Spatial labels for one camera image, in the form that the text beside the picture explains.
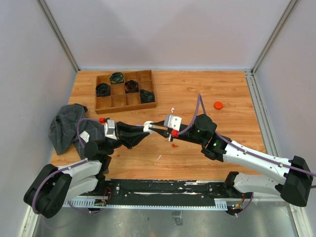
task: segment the black cloth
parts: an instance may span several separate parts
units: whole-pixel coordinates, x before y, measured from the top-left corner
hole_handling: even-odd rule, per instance
[[[65,105],[53,119],[49,127],[49,138],[58,155],[65,153],[73,143],[80,158],[85,158],[83,147],[77,137],[77,123],[80,119],[85,118],[85,112],[87,111],[87,107],[80,104]],[[89,141],[105,138],[104,125],[97,121],[83,121],[79,132],[82,133],[83,131],[90,135]]]

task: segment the white wall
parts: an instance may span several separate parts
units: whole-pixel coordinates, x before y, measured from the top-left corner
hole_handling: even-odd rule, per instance
[[[316,1],[300,1],[257,73],[281,156],[316,172]],[[316,190],[306,211],[316,235]]]
[[[46,0],[81,69],[251,68],[289,0]]]
[[[0,1],[0,230],[17,236],[23,196],[49,162],[49,125],[75,72],[35,0]]]

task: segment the wooden tray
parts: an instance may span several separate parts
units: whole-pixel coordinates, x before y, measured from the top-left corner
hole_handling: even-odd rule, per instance
[[[124,83],[129,80],[138,82],[139,90],[144,89],[154,92],[155,102],[144,103],[140,101],[140,93],[126,93],[124,83],[111,84],[111,75],[97,76],[97,83],[107,83],[111,87],[111,95],[106,97],[95,96],[95,112],[98,115],[130,110],[141,110],[157,107],[157,99],[153,84],[152,70],[124,73]]]

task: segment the red cap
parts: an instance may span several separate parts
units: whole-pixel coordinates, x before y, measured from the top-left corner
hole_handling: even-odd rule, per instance
[[[174,129],[171,131],[171,135],[174,136],[174,137],[178,137],[179,136],[178,135],[178,131],[174,130]]]
[[[105,118],[99,118],[99,123],[105,123]]]
[[[222,102],[219,102],[219,101],[215,102],[214,108],[216,108],[217,110],[220,110],[221,108],[223,108]]]

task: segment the red bottle cap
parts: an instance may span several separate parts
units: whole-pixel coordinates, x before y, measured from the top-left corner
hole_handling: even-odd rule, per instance
[[[214,108],[216,108],[217,110],[220,110],[221,108],[223,108],[222,102],[219,102],[219,101],[215,102]]]

